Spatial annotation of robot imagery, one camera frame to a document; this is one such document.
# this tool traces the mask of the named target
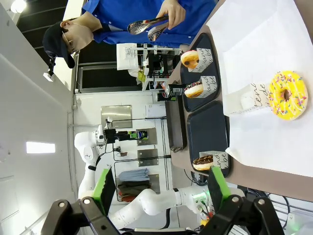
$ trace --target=metal tongs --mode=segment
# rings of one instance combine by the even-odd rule
[[[127,31],[130,34],[137,35],[145,31],[147,28],[163,21],[168,21],[168,16],[162,16],[162,17],[155,18],[152,20],[136,21],[128,25]],[[168,22],[150,29],[148,32],[149,40],[154,42],[167,27],[168,27]]]

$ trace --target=dark serving tray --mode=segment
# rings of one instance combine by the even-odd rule
[[[190,114],[187,119],[187,132],[191,165],[199,158],[200,152],[224,152],[229,145],[222,104],[219,101],[212,101]],[[228,154],[227,158],[228,168],[222,169],[224,177],[227,177],[231,169],[231,157]],[[208,170],[195,171],[209,173]]]
[[[188,112],[195,111],[201,106],[207,104],[216,98],[221,87],[220,74],[217,69],[216,56],[212,48],[211,40],[206,33],[199,35],[195,43],[192,45],[191,50],[197,50],[197,48],[208,48],[211,49],[213,62],[203,72],[189,72],[183,64],[180,66],[180,79],[182,84],[191,84],[198,82],[201,76],[215,76],[217,82],[217,90],[206,98],[187,98],[183,96],[184,106]]]
[[[184,109],[181,95],[176,101],[166,101],[167,131],[170,149],[176,153],[182,151],[187,145]]]

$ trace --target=hand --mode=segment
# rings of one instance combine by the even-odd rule
[[[168,14],[168,29],[170,30],[185,20],[186,11],[177,0],[164,0],[156,18],[166,14]]]

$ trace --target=stainless steel panel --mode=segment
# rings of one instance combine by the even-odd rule
[[[139,159],[157,157],[157,149],[142,149],[137,151]]]
[[[137,146],[157,144],[157,130],[156,128],[137,129],[136,131],[147,131],[147,140],[137,140]]]
[[[156,192],[156,194],[160,194],[160,179],[158,174],[149,175],[151,189]]]
[[[132,106],[131,105],[116,105],[116,106],[101,106],[101,124],[103,127],[107,125],[106,119],[113,119],[112,128],[123,129],[132,128]]]
[[[138,166],[158,165],[158,159],[138,160]]]

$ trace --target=white paper bag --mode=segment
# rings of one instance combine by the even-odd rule
[[[229,104],[224,109],[227,116],[269,107],[268,85],[251,83],[239,91],[227,94],[225,100]]]
[[[199,82],[202,82],[203,92],[201,95],[195,98],[206,98],[207,96],[213,94],[217,90],[217,83],[215,76],[201,76]]]
[[[210,49],[197,48],[197,52],[199,55],[199,63],[193,70],[188,68],[189,72],[203,72],[213,62],[213,56]]]
[[[220,151],[205,151],[199,153],[200,157],[213,155],[213,164],[221,169],[228,168],[228,154]]]

